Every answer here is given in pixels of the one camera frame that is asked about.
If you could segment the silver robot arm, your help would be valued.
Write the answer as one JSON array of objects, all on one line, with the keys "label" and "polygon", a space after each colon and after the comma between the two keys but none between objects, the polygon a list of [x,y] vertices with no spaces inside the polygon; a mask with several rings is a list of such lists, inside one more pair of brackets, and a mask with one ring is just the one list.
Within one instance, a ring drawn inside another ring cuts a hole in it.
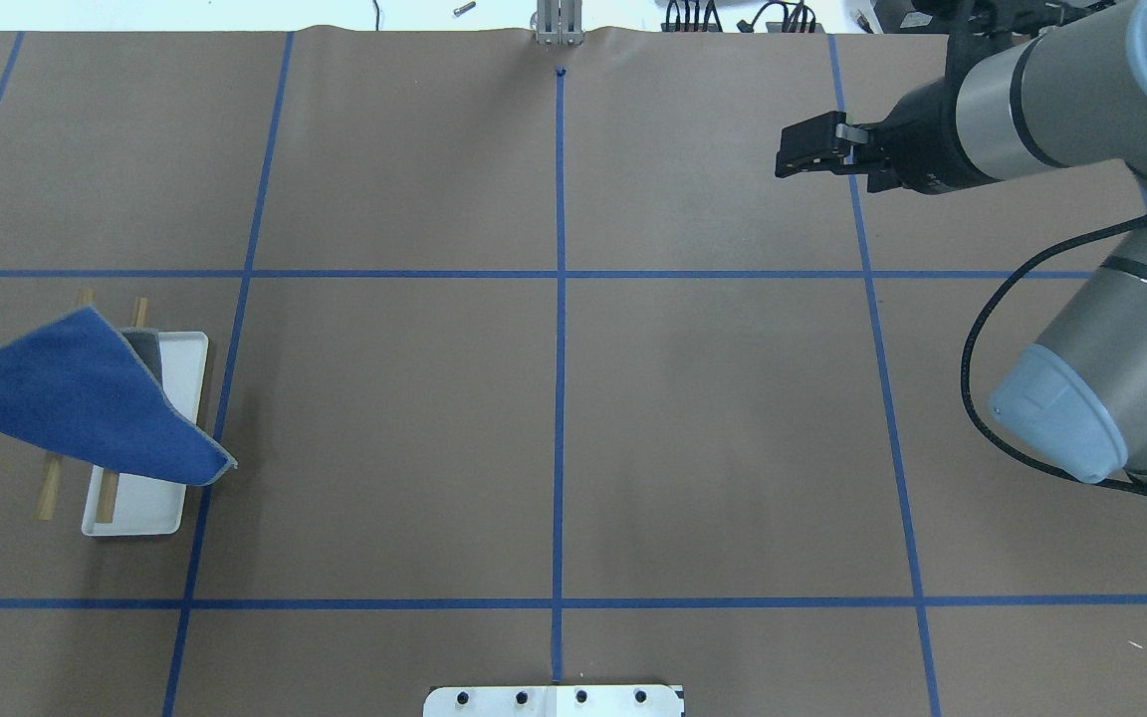
[{"label": "silver robot arm", "polygon": [[[943,75],[884,119],[785,126],[775,176],[863,176],[871,192],[980,189],[1123,163],[1147,206],[1147,1],[918,1],[947,33]],[[996,309],[1066,251],[1118,244],[980,407],[973,361]],[[975,430],[1055,478],[1147,499],[1147,210],[1033,254],[980,309],[959,363]]]}]

